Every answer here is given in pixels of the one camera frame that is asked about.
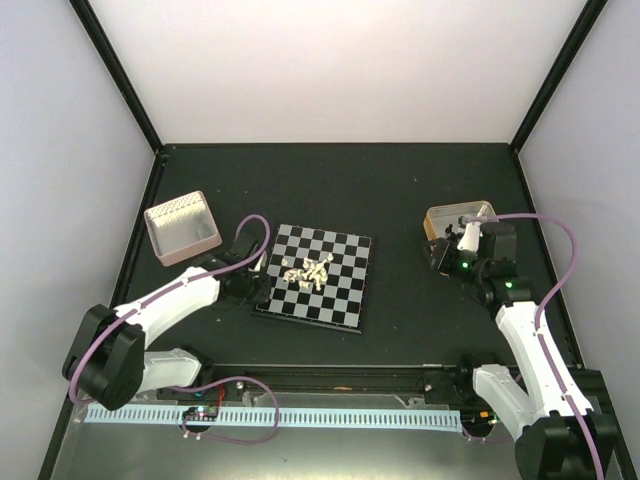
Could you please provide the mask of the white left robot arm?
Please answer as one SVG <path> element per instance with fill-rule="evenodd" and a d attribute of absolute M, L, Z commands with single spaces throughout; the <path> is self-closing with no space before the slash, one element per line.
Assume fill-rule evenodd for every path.
<path fill-rule="evenodd" d="M 76 393 L 84 392 L 108 410 L 134 396 L 165 388 L 182 389 L 193 399 L 214 388 L 212 361 L 192 347 L 169 351 L 149 347 L 194 312 L 217 302 L 257 304 L 269 294 L 265 257 L 255 257 L 258 241 L 236 235 L 231 247 L 200 257 L 177 278 L 150 294 L 115 308 L 97 304 L 85 314 L 62 366 Z"/>

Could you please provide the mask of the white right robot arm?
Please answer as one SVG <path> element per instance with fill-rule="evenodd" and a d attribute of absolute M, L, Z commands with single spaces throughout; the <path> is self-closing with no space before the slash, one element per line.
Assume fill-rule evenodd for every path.
<path fill-rule="evenodd" d="M 514 441 L 522 478 L 605 478 L 615 423 L 594 410 L 564 363 L 531 281 L 517 273 L 514 235 L 483 235 L 475 250 L 459 248 L 461 238 L 428 240 L 429 265 L 460 279 L 490 312 L 522 379 L 516 381 L 503 365 L 476 365 L 455 377 L 457 396 L 467 403 L 482 399 L 497 414 Z"/>

